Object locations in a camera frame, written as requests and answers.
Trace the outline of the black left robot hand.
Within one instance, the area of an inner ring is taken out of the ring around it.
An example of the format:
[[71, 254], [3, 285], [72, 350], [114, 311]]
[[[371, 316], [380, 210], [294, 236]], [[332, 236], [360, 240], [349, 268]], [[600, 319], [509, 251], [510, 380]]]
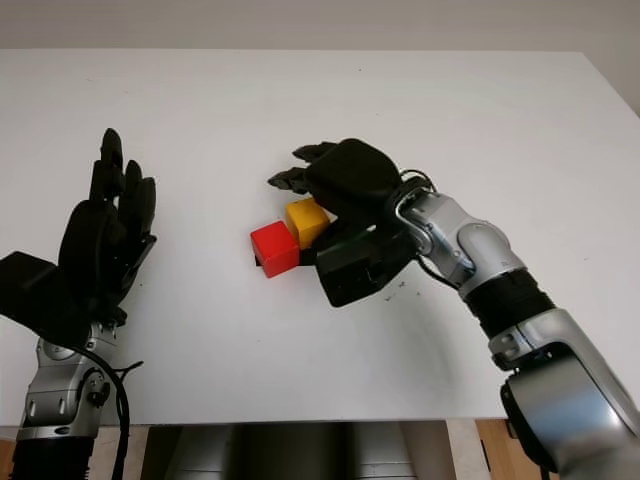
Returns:
[[155, 209], [155, 180], [124, 160], [119, 134], [107, 129], [89, 197], [73, 209], [58, 256], [74, 301], [104, 324], [126, 323], [120, 304], [157, 241]]

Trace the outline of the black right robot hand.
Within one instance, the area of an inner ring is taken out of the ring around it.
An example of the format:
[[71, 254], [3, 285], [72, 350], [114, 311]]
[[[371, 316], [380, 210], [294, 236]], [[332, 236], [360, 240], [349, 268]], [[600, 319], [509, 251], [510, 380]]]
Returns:
[[374, 225], [376, 234], [391, 238], [400, 228], [385, 217], [385, 204], [401, 185], [398, 168], [382, 151], [362, 140], [305, 145], [293, 155], [306, 162], [271, 176], [267, 183], [296, 194], [309, 194], [336, 216], [337, 224], [314, 240], [312, 248], [325, 250], [351, 241]]

